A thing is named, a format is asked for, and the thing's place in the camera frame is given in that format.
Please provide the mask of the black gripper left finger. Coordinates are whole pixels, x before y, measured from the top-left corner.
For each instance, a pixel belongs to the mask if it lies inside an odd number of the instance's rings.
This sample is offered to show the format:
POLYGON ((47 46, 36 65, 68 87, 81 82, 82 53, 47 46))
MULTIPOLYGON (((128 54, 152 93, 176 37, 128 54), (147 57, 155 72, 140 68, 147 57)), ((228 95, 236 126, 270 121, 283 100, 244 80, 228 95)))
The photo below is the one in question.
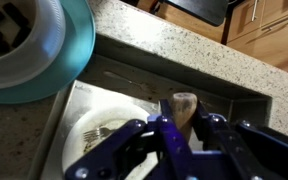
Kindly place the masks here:
POLYGON ((185 180, 189 174, 191 150, 176 128, 166 99, 159 101, 161 114, 145 123, 132 119, 98 146, 73 163, 65 180, 122 180, 157 153, 158 164, 145 180, 185 180))

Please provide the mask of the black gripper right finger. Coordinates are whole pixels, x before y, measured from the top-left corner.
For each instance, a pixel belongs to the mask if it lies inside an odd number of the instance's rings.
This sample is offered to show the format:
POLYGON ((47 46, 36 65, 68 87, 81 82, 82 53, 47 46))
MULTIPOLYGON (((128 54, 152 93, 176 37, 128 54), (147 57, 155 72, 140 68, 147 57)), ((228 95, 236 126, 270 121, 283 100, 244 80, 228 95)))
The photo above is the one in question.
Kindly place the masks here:
POLYGON ((248 121, 231 124, 200 101, 193 129, 203 149, 221 151, 241 179, 288 180, 288 136, 248 121))

